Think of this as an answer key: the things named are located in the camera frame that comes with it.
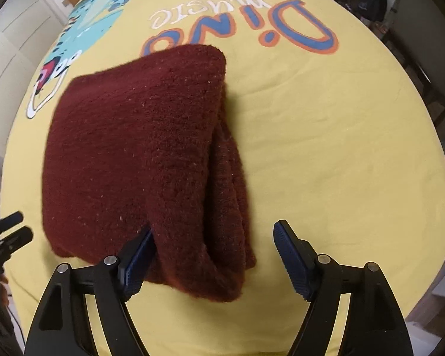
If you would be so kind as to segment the dark red knit sweater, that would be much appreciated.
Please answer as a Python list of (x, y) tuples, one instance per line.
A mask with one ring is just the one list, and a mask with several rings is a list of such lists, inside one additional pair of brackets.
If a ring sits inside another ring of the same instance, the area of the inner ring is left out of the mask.
[(42, 226), (56, 255), (95, 264), (151, 230), (150, 282), (240, 297), (255, 254), (226, 64), (216, 47), (183, 45), (68, 84), (42, 171)]

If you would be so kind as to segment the white wardrobe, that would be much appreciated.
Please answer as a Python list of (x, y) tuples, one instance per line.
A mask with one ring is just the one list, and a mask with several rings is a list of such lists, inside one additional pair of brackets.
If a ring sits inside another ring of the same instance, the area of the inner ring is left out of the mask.
[(38, 63), (64, 27), (53, 0), (6, 0), (0, 9), (0, 190), (9, 133)]

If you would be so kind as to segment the grey chair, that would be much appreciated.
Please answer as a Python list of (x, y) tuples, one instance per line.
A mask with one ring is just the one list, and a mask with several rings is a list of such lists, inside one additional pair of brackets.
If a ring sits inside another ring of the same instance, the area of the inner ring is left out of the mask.
[(427, 79), (425, 104), (443, 107), (434, 120), (445, 120), (445, 16), (434, 0), (400, 0), (389, 34), (402, 45)]

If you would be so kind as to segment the dark hanging bag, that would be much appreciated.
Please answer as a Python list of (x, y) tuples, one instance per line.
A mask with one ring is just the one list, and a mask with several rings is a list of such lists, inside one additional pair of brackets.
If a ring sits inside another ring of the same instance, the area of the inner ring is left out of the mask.
[(387, 12), (387, 0), (359, 0), (357, 11), (369, 21), (382, 22)]

